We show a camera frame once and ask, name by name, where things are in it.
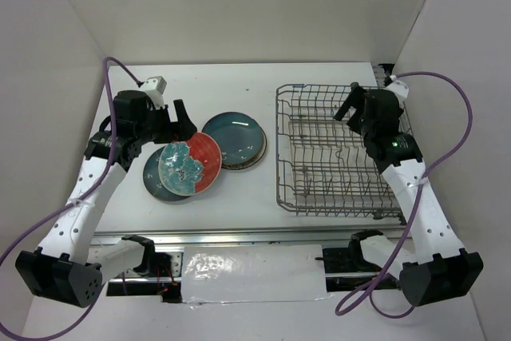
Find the red teal floral plate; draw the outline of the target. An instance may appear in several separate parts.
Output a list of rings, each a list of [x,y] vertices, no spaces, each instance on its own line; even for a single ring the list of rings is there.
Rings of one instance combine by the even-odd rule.
[[[222,165],[219,145],[206,133],[166,145],[160,154],[158,174],[163,186],[178,196],[195,196],[209,188]]]

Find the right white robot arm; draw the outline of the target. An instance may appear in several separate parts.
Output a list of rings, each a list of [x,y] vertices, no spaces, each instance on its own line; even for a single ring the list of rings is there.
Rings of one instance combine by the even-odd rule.
[[[384,89],[364,89],[352,84],[334,119],[341,121],[350,109],[347,125],[361,136],[366,153],[390,186],[406,221],[404,235],[414,243],[412,252],[400,240],[393,244],[378,230],[351,237],[348,260],[365,271],[381,269],[370,282],[375,287],[387,276],[395,278],[412,307],[420,307],[468,293],[483,269],[481,256],[467,252],[454,233],[427,176],[417,142],[400,130],[407,86],[396,81]]]

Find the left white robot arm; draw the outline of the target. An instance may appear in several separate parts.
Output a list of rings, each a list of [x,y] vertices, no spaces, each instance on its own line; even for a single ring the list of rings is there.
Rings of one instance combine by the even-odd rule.
[[[126,90],[111,100],[114,115],[89,139],[68,208],[35,251],[22,251],[16,259],[16,269],[35,296],[84,308],[95,302],[104,283],[122,272],[149,276],[156,270],[160,256],[154,242],[143,236],[123,236],[104,251],[89,248],[142,146],[187,140],[196,133],[184,102],[177,99],[173,105],[176,121],[170,120],[159,93]]]

